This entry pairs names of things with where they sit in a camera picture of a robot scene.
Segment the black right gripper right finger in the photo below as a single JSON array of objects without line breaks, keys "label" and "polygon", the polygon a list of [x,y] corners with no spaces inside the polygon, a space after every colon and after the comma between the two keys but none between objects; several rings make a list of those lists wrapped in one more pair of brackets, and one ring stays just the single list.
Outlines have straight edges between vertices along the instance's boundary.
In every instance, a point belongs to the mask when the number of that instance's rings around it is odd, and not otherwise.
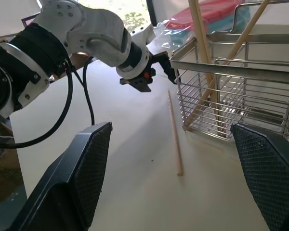
[{"label": "black right gripper right finger", "polygon": [[270,231],[289,231],[289,142],[267,129],[233,124],[243,174]]}]

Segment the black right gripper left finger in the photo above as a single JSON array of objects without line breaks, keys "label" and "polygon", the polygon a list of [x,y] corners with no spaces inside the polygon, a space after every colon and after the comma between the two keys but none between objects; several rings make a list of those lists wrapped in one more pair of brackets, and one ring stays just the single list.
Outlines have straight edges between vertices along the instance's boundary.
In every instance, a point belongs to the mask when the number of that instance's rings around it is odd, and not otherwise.
[{"label": "black right gripper left finger", "polygon": [[47,168],[9,231],[88,231],[102,191],[112,124],[79,132]]}]

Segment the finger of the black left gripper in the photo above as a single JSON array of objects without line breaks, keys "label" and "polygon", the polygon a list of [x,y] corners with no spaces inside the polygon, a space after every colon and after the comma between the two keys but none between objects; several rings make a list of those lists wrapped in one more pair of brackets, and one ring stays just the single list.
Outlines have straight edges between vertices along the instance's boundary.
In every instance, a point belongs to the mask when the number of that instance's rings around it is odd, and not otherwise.
[{"label": "finger of the black left gripper", "polygon": [[176,84],[176,73],[175,70],[172,68],[170,63],[170,58],[168,53],[159,53],[156,54],[156,61],[161,65],[164,73],[167,75],[169,81],[173,84]]},{"label": "finger of the black left gripper", "polygon": [[135,88],[136,90],[138,90],[139,92],[151,92],[151,89],[150,87],[148,86],[149,84],[152,83],[152,78],[145,78],[145,77],[136,77],[136,78],[133,78],[133,79],[124,79],[124,78],[121,78],[119,83],[121,85],[130,85],[132,86],[133,88]]}]

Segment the teal plastic container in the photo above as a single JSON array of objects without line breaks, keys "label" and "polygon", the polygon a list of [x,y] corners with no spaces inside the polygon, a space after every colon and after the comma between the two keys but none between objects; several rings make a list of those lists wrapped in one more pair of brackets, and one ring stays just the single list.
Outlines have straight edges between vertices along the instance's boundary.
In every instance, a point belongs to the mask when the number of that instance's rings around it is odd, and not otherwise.
[{"label": "teal plastic container", "polygon": [[[202,3],[200,8],[208,34],[213,32],[242,32],[250,21],[249,7],[241,7],[235,12],[236,2],[221,6],[220,3]],[[182,10],[166,23],[166,34],[174,46],[183,45],[194,36],[193,20],[189,8]]]}]

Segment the clear plastic bag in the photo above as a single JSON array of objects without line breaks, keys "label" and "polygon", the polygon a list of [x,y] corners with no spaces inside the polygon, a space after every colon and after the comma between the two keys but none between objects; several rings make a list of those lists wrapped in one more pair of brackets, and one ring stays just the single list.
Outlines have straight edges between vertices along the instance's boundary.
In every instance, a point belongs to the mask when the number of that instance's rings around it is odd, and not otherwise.
[{"label": "clear plastic bag", "polygon": [[164,20],[154,27],[156,47],[172,53],[195,37],[193,23],[178,23],[176,20]]}]

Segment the wooden chopstick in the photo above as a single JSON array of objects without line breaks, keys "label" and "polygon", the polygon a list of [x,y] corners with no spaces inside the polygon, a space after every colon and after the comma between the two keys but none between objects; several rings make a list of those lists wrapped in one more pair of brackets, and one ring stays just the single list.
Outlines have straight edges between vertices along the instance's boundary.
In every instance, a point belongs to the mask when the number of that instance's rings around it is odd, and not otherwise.
[{"label": "wooden chopstick", "polygon": [[[205,47],[205,50],[206,50],[207,60],[205,61],[205,63],[212,64],[212,57],[211,57],[210,50],[209,50],[209,45],[208,45],[208,42],[207,42],[206,28],[205,28],[205,25],[204,25],[204,21],[203,21],[203,17],[202,17],[202,14],[201,14],[201,9],[200,9],[200,5],[199,5],[199,1],[198,0],[195,0],[195,5],[196,5],[196,9],[197,9],[198,24],[199,24],[200,29],[201,29],[201,35],[202,35],[204,47]],[[216,92],[214,93],[214,100],[212,99],[211,101],[215,102],[213,107],[214,107],[214,112],[217,114],[216,120],[217,120],[217,126],[218,126],[218,131],[219,131],[218,135],[223,137],[223,138],[226,138],[226,129],[224,128],[224,123],[222,122],[221,112],[219,111],[219,109],[220,109],[219,105],[218,105],[219,96],[218,96],[218,94]]]},{"label": "wooden chopstick", "polygon": [[[207,60],[206,50],[205,50],[202,35],[201,35],[201,29],[200,29],[200,26],[198,24],[198,16],[197,16],[197,9],[196,9],[196,5],[195,5],[195,0],[188,0],[188,2],[189,2],[191,16],[193,19],[195,35],[197,38],[197,47],[200,51],[200,58],[202,60],[202,63],[206,64],[205,63],[205,61]],[[212,99],[214,100],[215,91],[213,89],[215,87],[215,77],[211,73],[205,73],[205,76],[206,76],[207,85],[209,88],[208,90],[206,90],[206,92],[208,92],[210,94],[210,100],[212,100]]]},{"label": "wooden chopstick", "polygon": [[[258,19],[261,17],[262,13],[264,12],[265,8],[269,4],[269,1],[270,0],[263,0],[262,1],[262,3],[260,4],[258,10],[254,14],[254,16],[251,18],[249,24],[245,27],[244,31],[242,32],[242,34],[240,35],[240,37],[236,41],[234,47],[229,52],[229,54],[228,54],[228,56],[226,58],[227,61],[224,62],[225,65],[228,65],[230,63],[230,60],[233,59],[236,56],[236,54],[238,53],[241,45],[246,41],[249,33],[251,32],[251,30],[255,26],[256,22],[258,21]],[[205,91],[205,93],[202,95],[202,97],[198,101],[197,106],[195,107],[195,109],[190,114],[189,118],[184,122],[185,126],[189,126],[192,122],[195,121],[196,117],[198,117],[198,115],[200,114],[200,109],[202,108],[202,106],[206,102],[208,96],[210,96],[210,94]]]},{"label": "wooden chopstick", "polygon": [[184,171],[183,171],[179,137],[178,137],[177,127],[176,127],[176,122],[175,122],[175,116],[174,116],[170,91],[168,91],[168,102],[169,102],[170,117],[171,117],[171,129],[172,129],[172,134],[173,134],[173,139],[174,139],[174,149],[175,149],[176,164],[177,164],[177,176],[181,177],[184,175]]}]

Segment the red and teal plastic bag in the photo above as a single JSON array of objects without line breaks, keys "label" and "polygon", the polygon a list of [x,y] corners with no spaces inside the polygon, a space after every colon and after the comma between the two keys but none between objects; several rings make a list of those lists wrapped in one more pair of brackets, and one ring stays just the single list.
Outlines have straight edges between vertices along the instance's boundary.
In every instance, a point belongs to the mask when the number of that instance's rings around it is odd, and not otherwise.
[{"label": "red and teal plastic bag", "polygon": [[[245,0],[203,0],[199,3],[205,29],[208,33],[214,31],[240,31],[250,21],[250,6],[242,6]],[[167,29],[194,30],[193,20],[189,8],[186,8],[166,23]]]}]

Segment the black window frame post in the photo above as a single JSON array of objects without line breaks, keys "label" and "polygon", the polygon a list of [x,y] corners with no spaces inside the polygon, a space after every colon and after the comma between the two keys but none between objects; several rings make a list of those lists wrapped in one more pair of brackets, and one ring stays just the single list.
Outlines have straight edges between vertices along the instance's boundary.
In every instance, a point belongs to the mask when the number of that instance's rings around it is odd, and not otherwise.
[{"label": "black window frame post", "polygon": [[157,18],[154,10],[153,0],[146,0],[150,21],[153,26],[157,26]]}]

